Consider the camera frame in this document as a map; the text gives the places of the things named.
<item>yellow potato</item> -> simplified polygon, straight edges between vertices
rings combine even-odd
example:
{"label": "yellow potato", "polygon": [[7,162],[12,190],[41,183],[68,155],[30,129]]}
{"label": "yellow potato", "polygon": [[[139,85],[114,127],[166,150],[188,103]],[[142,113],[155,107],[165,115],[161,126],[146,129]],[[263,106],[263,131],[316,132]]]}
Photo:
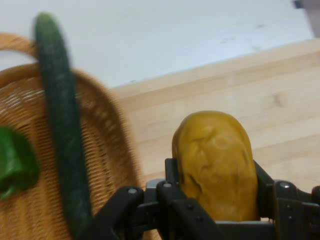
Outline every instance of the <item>yellow potato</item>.
{"label": "yellow potato", "polygon": [[189,115],[173,136],[172,155],[180,188],[215,221],[259,219],[251,144],[233,116],[218,111]]}

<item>cucumber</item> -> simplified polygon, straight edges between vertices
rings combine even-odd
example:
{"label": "cucumber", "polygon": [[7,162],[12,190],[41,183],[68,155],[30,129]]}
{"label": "cucumber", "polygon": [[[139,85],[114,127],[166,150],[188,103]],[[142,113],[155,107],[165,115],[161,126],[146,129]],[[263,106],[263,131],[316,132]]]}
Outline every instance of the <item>cucumber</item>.
{"label": "cucumber", "polygon": [[73,239],[92,220],[75,78],[55,20],[37,16],[35,45],[53,138],[63,213]]}

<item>wicker basket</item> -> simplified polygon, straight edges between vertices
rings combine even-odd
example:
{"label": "wicker basket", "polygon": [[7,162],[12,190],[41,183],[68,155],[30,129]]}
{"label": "wicker basket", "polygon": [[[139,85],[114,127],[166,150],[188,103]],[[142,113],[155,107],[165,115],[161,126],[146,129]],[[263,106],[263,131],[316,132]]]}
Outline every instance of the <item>wicker basket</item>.
{"label": "wicker basket", "polygon": [[[0,33],[0,50],[35,56],[26,39]],[[96,80],[74,71],[81,109],[93,213],[121,186],[141,186],[131,132],[115,97]],[[40,164],[36,186],[0,200],[0,240],[71,239],[62,213],[55,154],[37,64],[0,71],[0,125],[25,134]]]}

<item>wooden table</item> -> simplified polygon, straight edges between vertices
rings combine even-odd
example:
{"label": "wooden table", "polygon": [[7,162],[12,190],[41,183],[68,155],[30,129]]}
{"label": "wooden table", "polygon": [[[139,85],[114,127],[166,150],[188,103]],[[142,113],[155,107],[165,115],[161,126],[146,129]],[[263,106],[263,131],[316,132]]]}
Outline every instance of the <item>wooden table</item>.
{"label": "wooden table", "polygon": [[146,180],[164,177],[172,136],[187,115],[217,110],[241,122],[267,173],[310,192],[320,185],[319,87],[320,40],[314,39],[114,90]]}

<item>white surface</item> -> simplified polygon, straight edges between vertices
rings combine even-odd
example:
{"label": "white surface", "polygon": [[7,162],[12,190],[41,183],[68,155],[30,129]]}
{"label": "white surface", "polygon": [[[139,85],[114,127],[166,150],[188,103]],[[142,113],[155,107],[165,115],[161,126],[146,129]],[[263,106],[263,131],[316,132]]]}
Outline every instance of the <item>white surface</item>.
{"label": "white surface", "polygon": [[[313,38],[291,0],[2,0],[0,32],[32,37],[43,10],[72,65],[111,87]],[[0,70],[27,61],[0,52]]]}

